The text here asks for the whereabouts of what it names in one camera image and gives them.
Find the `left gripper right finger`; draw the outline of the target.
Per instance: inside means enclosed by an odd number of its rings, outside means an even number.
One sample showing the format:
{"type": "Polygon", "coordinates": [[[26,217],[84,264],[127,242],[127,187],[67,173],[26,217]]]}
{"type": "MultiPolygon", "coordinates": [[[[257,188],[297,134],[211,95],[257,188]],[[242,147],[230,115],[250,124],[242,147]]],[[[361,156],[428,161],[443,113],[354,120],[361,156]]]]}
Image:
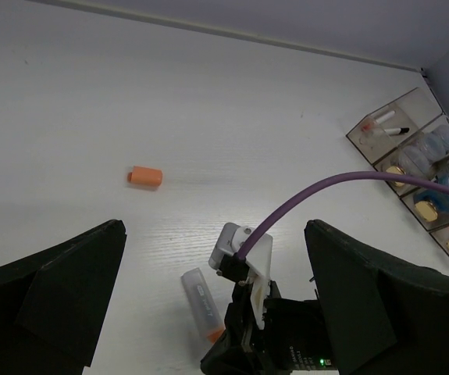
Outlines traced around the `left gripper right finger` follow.
{"type": "Polygon", "coordinates": [[[321,220],[308,257],[341,374],[449,374],[449,276],[321,220]]]}

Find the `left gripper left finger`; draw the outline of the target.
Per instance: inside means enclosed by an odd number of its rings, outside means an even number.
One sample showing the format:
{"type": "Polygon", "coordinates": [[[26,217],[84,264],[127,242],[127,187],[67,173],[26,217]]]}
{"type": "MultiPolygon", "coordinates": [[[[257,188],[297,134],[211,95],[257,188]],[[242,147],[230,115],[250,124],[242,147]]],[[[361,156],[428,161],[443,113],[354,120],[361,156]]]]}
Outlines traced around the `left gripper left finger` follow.
{"type": "Polygon", "coordinates": [[[0,374],[81,374],[91,366],[126,244],[109,220],[0,266],[0,374]]]}

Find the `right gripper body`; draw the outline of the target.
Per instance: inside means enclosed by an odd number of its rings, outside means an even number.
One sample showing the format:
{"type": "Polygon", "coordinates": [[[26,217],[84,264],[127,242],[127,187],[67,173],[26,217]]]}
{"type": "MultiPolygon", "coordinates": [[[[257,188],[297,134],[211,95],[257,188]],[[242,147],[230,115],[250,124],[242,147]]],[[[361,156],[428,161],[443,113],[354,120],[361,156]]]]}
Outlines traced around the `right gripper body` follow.
{"type": "Polygon", "coordinates": [[[265,327],[257,328],[251,288],[235,285],[225,330],[201,360],[204,374],[290,374],[301,370],[336,370],[319,300],[280,296],[276,282],[265,300],[265,327]]]}

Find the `orange highlighter cap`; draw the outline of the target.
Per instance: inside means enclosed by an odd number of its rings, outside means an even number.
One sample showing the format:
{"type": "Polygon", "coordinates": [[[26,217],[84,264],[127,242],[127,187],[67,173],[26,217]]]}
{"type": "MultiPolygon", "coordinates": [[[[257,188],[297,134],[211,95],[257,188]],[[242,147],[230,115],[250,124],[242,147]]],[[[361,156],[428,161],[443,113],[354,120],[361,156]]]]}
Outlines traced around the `orange highlighter cap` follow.
{"type": "Polygon", "coordinates": [[[127,181],[131,184],[157,188],[162,184],[163,173],[161,170],[134,166],[127,174],[127,181]]]}

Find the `black whiteboard marker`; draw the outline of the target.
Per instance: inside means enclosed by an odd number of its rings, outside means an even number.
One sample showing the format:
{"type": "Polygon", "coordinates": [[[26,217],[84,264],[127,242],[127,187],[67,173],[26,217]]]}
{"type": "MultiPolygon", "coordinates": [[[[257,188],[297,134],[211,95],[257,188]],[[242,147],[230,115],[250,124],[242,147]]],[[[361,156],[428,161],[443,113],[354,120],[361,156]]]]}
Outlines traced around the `black whiteboard marker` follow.
{"type": "Polygon", "coordinates": [[[407,134],[409,131],[410,131],[409,127],[395,127],[395,128],[383,129],[383,133],[390,137],[407,134]]]}

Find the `red whiteboard marker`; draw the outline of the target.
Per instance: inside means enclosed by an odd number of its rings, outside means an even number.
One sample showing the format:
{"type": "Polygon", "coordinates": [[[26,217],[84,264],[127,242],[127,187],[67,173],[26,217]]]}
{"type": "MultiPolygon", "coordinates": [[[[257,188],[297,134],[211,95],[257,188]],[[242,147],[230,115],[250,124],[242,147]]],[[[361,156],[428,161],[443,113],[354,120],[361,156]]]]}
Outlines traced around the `red whiteboard marker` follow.
{"type": "Polygon", "coordinates": [[[394,117],[395,113],[396,112],[394,110],[390,110],[379,116],[367,116],[362,121],[360,128],[362,131],[368,132],[394,117]]]}

